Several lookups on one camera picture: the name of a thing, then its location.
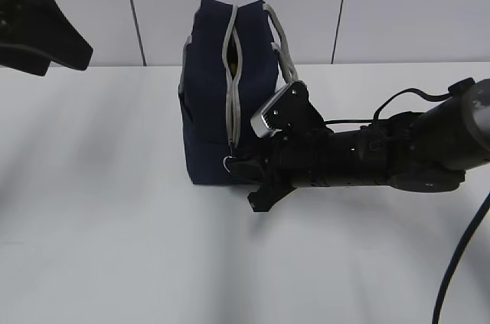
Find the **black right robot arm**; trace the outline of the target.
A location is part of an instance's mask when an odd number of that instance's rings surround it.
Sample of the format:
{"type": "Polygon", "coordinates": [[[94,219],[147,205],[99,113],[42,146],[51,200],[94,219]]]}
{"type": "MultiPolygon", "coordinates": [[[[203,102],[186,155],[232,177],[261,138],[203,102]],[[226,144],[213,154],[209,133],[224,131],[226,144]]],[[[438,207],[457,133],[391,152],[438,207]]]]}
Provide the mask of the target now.
{"type": "Polygon", "coordinates": [[[258,185],[248,197],[255,212],[298,188],[454,191],[468,170],[489,162],[489,82],[467,78],[424,100],[434,103],[425,113],[374,114],[359,129],[337,133],[310,103],[306,85],[289,83],[252,118],[258,146],[226,157],[224,167],[258,185]]]}

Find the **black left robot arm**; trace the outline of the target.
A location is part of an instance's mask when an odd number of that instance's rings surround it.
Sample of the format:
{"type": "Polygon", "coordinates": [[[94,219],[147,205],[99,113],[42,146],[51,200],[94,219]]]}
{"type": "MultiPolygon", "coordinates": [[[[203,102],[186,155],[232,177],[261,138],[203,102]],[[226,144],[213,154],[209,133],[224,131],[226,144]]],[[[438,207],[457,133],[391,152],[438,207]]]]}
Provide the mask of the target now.
{"type": "Polygon", "coordinates": [[[93,48],[55,0],[1,0],[1,65],[43,77],[51,63],[86,70],[93,48]]]}

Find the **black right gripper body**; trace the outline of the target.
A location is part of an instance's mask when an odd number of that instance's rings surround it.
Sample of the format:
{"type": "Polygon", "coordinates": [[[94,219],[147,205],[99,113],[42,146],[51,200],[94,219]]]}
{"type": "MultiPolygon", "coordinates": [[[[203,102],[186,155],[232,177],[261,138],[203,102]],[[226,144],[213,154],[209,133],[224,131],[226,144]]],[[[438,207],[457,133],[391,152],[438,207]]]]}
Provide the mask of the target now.
{"type": "Polygon", "coordinates": [[[332,187],[345,177],[345,147],[334,136],[274,136],[253,153],[230,157],[230,174],[258,186],[248,195],[255,212],[268,212],[297,188],[332,187]]]}

